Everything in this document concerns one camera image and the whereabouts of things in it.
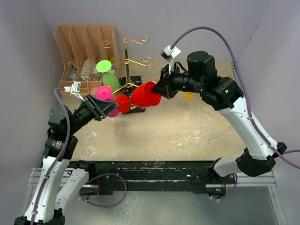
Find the red plastic wine glass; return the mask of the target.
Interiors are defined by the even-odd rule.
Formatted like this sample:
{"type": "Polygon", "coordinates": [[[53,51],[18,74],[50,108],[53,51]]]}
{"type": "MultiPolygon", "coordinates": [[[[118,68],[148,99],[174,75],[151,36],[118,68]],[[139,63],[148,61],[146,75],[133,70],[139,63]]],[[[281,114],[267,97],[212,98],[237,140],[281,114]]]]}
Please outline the red plastic wine glass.
{"type": "Polygon", "coordinates": [[[161,96],[151,91],[155,84],[155,82],[149,81],[139,86],[132,92],[131,97],[119,94],[115,99],[119,104],[118,111],[127,113],[132,104],[141,108],[157,106],[161,101],[161,96]]]}

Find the yellow plastic wine glass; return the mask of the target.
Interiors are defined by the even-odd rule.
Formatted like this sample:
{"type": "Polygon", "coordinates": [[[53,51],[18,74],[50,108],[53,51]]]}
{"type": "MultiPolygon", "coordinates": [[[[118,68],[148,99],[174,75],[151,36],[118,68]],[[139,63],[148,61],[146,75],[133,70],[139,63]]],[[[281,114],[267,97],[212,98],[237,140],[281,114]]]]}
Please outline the yellow plastic wine glass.
{"type": "Polygon", "coordinates": [[[191,100],[195,97],[195,94],[192,92],[183,92],[182,95],[185,99],[188,99],[188,100],[191,100]]]}

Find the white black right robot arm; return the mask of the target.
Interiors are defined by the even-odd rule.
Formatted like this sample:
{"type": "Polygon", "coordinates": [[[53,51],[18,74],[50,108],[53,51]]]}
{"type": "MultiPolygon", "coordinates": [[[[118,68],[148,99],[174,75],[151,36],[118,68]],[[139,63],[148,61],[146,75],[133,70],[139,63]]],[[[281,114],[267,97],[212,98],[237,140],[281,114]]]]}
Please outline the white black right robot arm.
{"type": "Polygon", "coordinates": [[[216,159],[209,167],[209,180],[220,183],[233,173],[256,177],[270,172],[278,157],[272,147],[284,153],[286,145],[276,142],[264,129],[267,139],[263,140],[251,123],[254,116],[248,114],[244,93],[232,78],[217,75],[213,56],[205,51],[192,52],[187,56],[188,69],[184,69],[176,59],[179,54],[180,51],[169,49],[161,52],[168,65],[161,69],[160,79],[151,91],[167,99],[175,97],[178,91],[199,94],[202,101],[229,121],[246,145],[241,154],[216,159]]]}

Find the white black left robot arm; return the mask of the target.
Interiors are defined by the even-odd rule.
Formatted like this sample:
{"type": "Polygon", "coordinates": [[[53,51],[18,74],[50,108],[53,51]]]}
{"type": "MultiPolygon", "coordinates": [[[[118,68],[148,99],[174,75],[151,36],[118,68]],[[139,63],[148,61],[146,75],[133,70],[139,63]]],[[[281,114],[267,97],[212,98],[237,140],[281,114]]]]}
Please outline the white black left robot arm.
{"type": "Polygon", "coordinates": [[[78,161],[64,186],[61,180],[69,166],[78,139],[74,134],[91,120],[101,121],[119,106],[91,95],[80,106],[70,110],[60,103],[50,111],[48,138],[37,189],[25,214],[15,219],[16,225],[62,225],[68,207],[81,187],[96,180],[95,164],[78,161]]]}

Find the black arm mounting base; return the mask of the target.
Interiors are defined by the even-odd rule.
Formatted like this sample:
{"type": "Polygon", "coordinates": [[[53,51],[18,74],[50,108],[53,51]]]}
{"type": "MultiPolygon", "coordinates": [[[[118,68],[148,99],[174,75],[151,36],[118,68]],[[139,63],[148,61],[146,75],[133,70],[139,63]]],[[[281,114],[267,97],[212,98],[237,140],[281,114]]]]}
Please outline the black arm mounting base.
{"type": "Polygon", "coordinates": [[[234,175],[211,175],[212,161],[94,161],[90,185],[100,195],[114,191],[192,192],[224,195],[225,186],[234,184],[234,175]]]}

